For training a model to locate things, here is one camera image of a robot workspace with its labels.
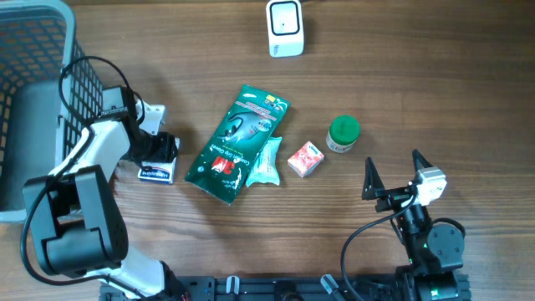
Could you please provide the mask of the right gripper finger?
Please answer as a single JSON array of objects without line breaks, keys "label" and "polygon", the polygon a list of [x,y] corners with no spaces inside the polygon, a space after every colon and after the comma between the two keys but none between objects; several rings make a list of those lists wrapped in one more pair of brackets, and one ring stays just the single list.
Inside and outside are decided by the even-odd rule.
[{"label": "right gripper finger", "polygon": [[375,164],[371,157],[365,160],[365,174],[362,191],[363,200],[375,200],[382,198],[385,194],[385,186],[380,178]]},{"label": "right gripper finger", "polygon": [[433,167],[433,165],[417,149],[412,151],[412,159],[415,171]]}]

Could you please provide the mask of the white blue plaster pack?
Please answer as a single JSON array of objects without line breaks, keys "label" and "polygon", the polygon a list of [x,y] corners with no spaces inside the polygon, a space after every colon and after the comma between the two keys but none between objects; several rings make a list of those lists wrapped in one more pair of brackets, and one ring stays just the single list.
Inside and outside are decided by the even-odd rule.
[{"label": "white blue plaster pack", "polygon": [[178,152],[174,154],[172,162],[160,163],[152,161],[143,161],[143,167],[149,167],[149,170],[139,169],[138,179],[166,185],[172,185],[175,180],[176,165],[178,162]]}]

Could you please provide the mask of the green lid jar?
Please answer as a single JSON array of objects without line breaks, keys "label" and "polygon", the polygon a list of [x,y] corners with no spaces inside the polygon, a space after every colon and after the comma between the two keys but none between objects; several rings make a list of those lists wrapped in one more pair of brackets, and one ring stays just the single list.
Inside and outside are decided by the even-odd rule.
[{"label": "green lid jar", "polygon": [[359,122],[351,115],[340,115],[331,123],[326,143],[330,150],[345,153],[354,146],[359,134]]}]

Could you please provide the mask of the small red white box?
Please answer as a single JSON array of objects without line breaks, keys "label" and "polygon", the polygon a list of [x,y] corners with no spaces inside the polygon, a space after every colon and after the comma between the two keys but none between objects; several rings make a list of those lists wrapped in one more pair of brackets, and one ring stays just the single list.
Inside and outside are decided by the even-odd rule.
[{"label": "small red white box", "polygon": [[307,141],[288,159],[288,165],[300,177],[305,177],[310,174],[323,159],[324,154],[311,141]]}]

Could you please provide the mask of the green 3M glove package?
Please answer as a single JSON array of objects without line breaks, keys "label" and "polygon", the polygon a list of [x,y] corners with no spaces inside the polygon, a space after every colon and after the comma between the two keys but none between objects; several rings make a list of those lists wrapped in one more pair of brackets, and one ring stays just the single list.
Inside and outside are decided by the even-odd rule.
[{"label": "green 3M glove package", "polygon": [[185,181],[231,204],[253,163],[288,112],[284,98],[242,86],[210,140],[193,161]]}]

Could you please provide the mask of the teal tissue pack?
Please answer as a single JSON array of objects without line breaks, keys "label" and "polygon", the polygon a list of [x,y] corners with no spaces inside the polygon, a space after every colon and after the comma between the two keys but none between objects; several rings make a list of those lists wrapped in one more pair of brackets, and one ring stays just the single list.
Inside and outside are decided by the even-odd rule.
[{"label": "teal tissue pack", "polygon": [[282,140],[282,137],[270,137],[267,140],[247,176],[247,187],[254,183],[280,185],[276,158]]}]

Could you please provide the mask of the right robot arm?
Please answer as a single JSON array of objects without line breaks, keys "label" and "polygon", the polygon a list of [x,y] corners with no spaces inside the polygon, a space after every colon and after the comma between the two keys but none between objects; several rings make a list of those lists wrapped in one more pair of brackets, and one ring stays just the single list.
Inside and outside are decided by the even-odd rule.
[{"label": "right robot arm", "polygon": [[403,300],[469,300],[470,285],[463,267],[465,228],[457,221],[432,219],[427,206],[446,189],[446,174],[417,150],[412,151],[415,177],[406,186],[385,188],[373,160],[365,161],[362,198],[375,200],[377,212],[393,212],[396,235],[410,264],[396,269]]}]

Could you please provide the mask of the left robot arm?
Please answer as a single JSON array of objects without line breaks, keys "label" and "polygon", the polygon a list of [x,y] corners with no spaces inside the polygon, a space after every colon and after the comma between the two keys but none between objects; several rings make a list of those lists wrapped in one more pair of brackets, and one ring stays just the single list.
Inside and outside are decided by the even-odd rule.
[{"label": "left robot arm", "polygon": [[187,300],[190,294],[167,264],[130,246],[110,187],[122,159],[136,163],[141,172],[173,167],[176,138],[141,129],[149,106],[132,88],[113,91],[65,160],[24,184],[23,266],[52,286],[99,280],[130,299]]}]

